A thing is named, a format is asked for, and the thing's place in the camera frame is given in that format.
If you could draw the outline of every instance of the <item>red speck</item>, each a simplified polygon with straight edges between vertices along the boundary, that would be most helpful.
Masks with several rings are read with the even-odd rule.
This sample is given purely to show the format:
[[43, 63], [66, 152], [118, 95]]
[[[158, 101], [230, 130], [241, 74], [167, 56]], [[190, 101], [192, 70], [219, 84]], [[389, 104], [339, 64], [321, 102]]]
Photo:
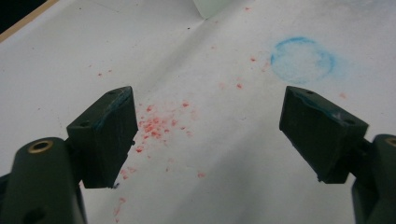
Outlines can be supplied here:
[[148, 112], [150, 112], [153, 109], [154, 105], [149, 105], [148, 108], [146, 109]]
[[177, 125], [177, 120], [175, 120], [175, 119], [172, 119], [172, 126], [176, 126]]
[[347, 98], [346, 94], [343, 93], [343, 92], [341, 92], [339, 96], [340, 96], [341, 98], [343, 98], [343, 99], [346, 99], [346, 98]]
[[198, 176], [198, 178], [204, 178], [206, 176], [206, 174], [199, 172], [197, 176]]
[[128, 170], [129, 170], [129, 173], [131, 173], [131, 174], [133, 174], [134, 172], [136, 172], [136, 169], [135, 168], [132, 168], [132, 167], [127, 167], [128, 168]]
[[128, 173], [126, 172], [126, 170], [120, 170], [120, 174], [122, 175], [122, 178], [123, 179], [128, 179]]
[[156, 131], [151, 132], [151, 136], [153, 136], [153, 137], [155, 137], [157, 139], [161, 138], [161, 134], [156, 132]]
[[114, 217], [116, 217], [120, 213], [120, 210], [121, 210], [121, 208], [119, 206], [117, 208], [114, 208], [114, 211], [113, 211]]
[[125, 198], [120, 198], [119, 201], [120, 201], [120, 204], [126, 203], [126, 199]]
[[142, 146], [137, 147], [137, 148], [136, 148], [136, 152], [138, 152], [138, 153], [142, 152], [142, 151], [143, 151], [143, 148], [144, 148], [144, 147], [142, 147]]
[[187, 101], [183, 102], [183, 107], [187, 107], [189, 105], [190, 105], [189, 102], [187, 102]]

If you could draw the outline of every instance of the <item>black plastic part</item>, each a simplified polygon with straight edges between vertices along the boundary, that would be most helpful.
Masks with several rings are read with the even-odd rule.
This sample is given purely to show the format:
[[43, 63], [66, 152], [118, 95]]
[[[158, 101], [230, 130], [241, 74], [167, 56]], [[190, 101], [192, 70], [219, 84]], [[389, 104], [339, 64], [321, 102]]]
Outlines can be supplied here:
[[368, 124], [320, 95], [287, 87], [279, 129], [327, 184], [345, 183], [347, 155]]
[[356, 224], [367, 224], [370, 215], [378, 202], [378, 194], [356, 180], [352, 187], [353, 208]]
[[[49, 149], [31, 153], [31, 146]], [[78, 205], [69, 156], [59, 138], [36, 140], [16, 154], [7, 183], [7, 194], [1, 214], [2, 223], [83, 224]]]
[[1, 211], [3, 210], [2, 208], [3, 208], [4, 198], [6, 197], [6, 188], [7, 188], [8, 180], [9, 180], [9, 174], [0, 177], [0, 216], [1, 216]]
[[109, 91], [67, 126], [81, 150], [85, 188], [112, 188], [137, 133], [131, 87]]

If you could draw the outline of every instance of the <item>blue marker drawing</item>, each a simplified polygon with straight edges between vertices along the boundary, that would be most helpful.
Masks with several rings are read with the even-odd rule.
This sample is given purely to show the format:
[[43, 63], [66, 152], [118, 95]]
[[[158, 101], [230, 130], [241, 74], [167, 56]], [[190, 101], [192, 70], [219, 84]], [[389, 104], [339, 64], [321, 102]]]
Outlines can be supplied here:
[[278, 43], [271, 55], [274, 73], [293, 84], [321, 80], [332, 73], [334, 66], [334, 56], [306, 37], [294, 37]]

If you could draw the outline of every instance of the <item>white surface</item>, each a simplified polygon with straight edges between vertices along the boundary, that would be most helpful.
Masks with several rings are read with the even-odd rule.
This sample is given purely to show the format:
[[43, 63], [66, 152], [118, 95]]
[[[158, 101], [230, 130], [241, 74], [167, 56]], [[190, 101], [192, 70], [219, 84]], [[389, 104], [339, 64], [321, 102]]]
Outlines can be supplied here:
[[[0, 175], [18, 148], [66, 138], [103, 93], [131, 85], [139, 121], [168, 123], [161, 139], [139, 132], [117, 189], [83, 191], [90, 223], [354, 223], [353, 177], [318, 183], [278, 122], [296, 85], [368, 122], [369, 140], [396, 133], [395, 4], [233, 1], [203, 21], [192, 1], [63, 0], [0, 44]], [[326, 77], [275, 73], [272, 53], [298, 36], [332, 55]], [[299, 71], [320, 65], [311, 47]]]
[[205, 19], [214, 16], [224, 8], [231, 0], [193, 0], [199, 13]]

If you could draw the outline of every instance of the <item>screw hole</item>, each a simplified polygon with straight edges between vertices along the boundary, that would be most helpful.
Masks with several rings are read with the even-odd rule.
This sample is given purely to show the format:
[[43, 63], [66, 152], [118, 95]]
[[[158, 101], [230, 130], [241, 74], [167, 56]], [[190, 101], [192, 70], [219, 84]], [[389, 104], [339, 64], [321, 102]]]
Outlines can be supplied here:
[[46, 212], [42, 207], [38, 207], [37, 209], [31, 210], [30, 212], [26, 213], [23, 217], [24, 224], [36, 224], [44, 219], [46, 216]]
[[53, 145], [52, 141], [44, 140], [44, 141], [34, 143], [27, 150], [29, 153], [36, 154], [36, 153], [40, 153], [40, 152], [50, 149], [52, 147], [52, 145]]
[[79, 126], [81, 126], [81, 127], [83, 127], [83, 128], [85, 128], [85, 127], [87, 127], [87, 126], [89, 126], [90, 125], [90, 121], [89, 120], [85, 120], [85, 121], [83, 121], [83, 122], [81, 122], [80, 124], [79, 124]]
[[33, 146], [33, 149], [35, 149], [35, 150], [43, 149], [44, 147], [47, 147], [48, 145], [49, 145], [48, 142], [40, 142], [40, 143], [35, 144]]
[[344, 121], [350, 125], [354, 125], [355, 121], [353, 121], [352, 119], [344, 119]]

